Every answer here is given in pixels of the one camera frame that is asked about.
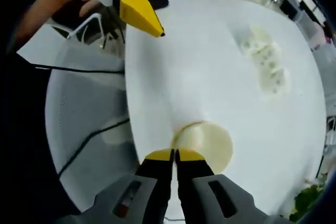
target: chair leg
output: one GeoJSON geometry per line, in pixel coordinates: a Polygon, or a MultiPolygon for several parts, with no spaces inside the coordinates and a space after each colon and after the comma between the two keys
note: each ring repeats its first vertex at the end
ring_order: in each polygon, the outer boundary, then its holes
{"type": "MultiPolygon", "coordinates": [[[[111,23],[114,21],[114,19],[113,19],[113,16],[112,16],[112,13],[111,13],[111,11],[110,11],[110,9],[108,8],[108,7],[106,7],[106,10],[107,10],[107,13],[108,13],[108,15],[109,15],[109,19],[111,20],[111,23]]],[[[118,39],[119,38],[119,36],[118,36],[118,34],[116,33],[116,31],[115,31],[115,28],[114,29],[112,29],[111,31],[110,31],[110,33],[111,33],[111,35],[112,35],[112,37],[114,38],[114,39],[118,39]]]]}
{"type": "Polygon", "coordinates": [[[108,38],[109,34],[106,34],[105,38],[104,38],[104,42],[103,42],[103,49],[105,49],[105,46],[106,46],[106,41],[107,41],[107,38],[108,38]]]}

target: human arm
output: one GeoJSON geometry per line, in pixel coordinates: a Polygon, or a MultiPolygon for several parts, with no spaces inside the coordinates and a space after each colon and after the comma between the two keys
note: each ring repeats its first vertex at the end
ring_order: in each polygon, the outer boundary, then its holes
{"type": "Polygon", "coordinates": [[[70,0],[37,0],[27,10],[14,35],[13,49],[22,47],[34,33],[65,3],[70,0]]]}
{"type": "Polygon", "coordinates": [[[97,0],[90,0],[86,2],[79,11],[79,17],[84,17],[86,14],[90,12],[90,10],[92,10],[99,4],[100,2],[98,2],[97,0]]]}

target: white chair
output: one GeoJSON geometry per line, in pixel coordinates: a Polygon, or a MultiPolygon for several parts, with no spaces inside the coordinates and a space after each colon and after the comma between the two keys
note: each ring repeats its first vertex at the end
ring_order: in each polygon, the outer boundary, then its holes
{"type": "Polygon", "coordinates": [[[332,44],[324,44],[313,55],[319,69],[327,116],[336,115],[336,48],[332,44]]]}
{"type": "Polygon", "coordinates": [[[54,21],[52,18],[48,19],[46,24],[52,26],[53,28],[57,28],[57,29],[60,29],[60,30],[63,30],[63,31],[66,31],[68,34],[71,33],[73,31],[73,29],[67,27],[67,26],[64,26],[64,25],[61,25],[59,23],[57,23],[56,21],[54,21]]]}
{"type": "Polygon", "coordinates": [[[88,23],[91,20],[93,20],[94,18],[96,18],[98,20],[99,27],[100,27],[100,32],[102,34],[102,37],[104,37],[103,28],[102,28],[102,24],[101,24],[101,15],[99,13],[92,14],[81,25],[79,25],[75,30],[55,22],[52,18],[48,19],[46,24],[50,25],[53,28],[57,28],[57,29],[65,31],[68,34],[67,38],[69,38],[70,35],[72,37],[74,34],[78,33],[82,28],[84,28],[84,32],[82,33],[80,42],[85,43],[84,38],[85,38],[86,30],[89,26],[88,23]]]}

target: wire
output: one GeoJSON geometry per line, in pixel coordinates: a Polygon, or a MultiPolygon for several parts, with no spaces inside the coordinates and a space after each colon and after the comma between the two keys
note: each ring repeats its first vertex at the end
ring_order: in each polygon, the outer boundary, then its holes
{"type": "Polygon", "coordinates": [[[80,69],[73,69],[73,68],[63,68],[63,67],[56,67],[56,66],[48,66],[48,65],[40,65],[40,64],[32,64],[36,68],[46,68],[46,69],[56,69],[62,71],[69,71],[69,72],[80,72],[80,73],[119,73],[125,74],[124,71],[111,71],[111,70],[80,70],[80,69]]]}
{"type": "Polygon", "coordinates": [[[62,167],[61,171],[57,174],[58,175],[58,178],[60,178],[62,176],[62,174],[65,172],[65,170],[75,161],[76,157],[81,153],[81,151],[84,149],[84,147],[89,143],[89,141],[97,136],[98,134],[100,133],[103,133],[105,131],[108,131],[108,130],[111,130],[113,128],[116,128],[122,124],[125,124],[127,122],[129,122],[129,118],[124,120],[124,121],[121,121],[119,123],[116,123],[112,126],[109,126],[105,129],[101,129],[101,130],[97,130],[97,131],[93,131],[91,132],[85,139],[84,141],[80,144],[80,146],[78,147],[78,149],[74,152],[74,154],[70,157],[70,159],[68,160],[68,162],[62,167]]]}
{"type": "Polygon", "coordinates": [[[322,158],[321,158],[320,166],[319,166],[319,169],[317,170],[317,173],[316,173],[316,176],[315,176],[315,178],[318,178],[318,177],[319,177],[319,174],[320,174],[320,169],[321,169],[321,166],[322,166],[323,160],[324,160],[324,155],[323,155],[323,156],[322,156],[322,158]]]}
{"type": "Polygon", "coordinates": [[[164,217],[168,221],[185,221],[185,219],[169,219],[167,217],[164,217]]]}

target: round white table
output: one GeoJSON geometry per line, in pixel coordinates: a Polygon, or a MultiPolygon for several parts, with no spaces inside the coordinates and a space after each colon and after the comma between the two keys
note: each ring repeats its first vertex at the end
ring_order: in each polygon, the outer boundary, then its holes
{"type": "MultiPolygon", "coordinates": [[[[254,3],[169,1],[157,12],[165,37],[127,29],[126,86],[139,161],[170,147],[185,124],[214,122],[233,141],[223,174],[274,214],[304,179],[315,177],[322,157],[325,105],[309,46],[291,20],[254,3]],[[280,46],[290,74],[290,90],[273,99],[260,90],[236,41],[250,24],[261,25],[280,46]]],[[[176,194],[171,201],[178,204],[176,194]]]]}

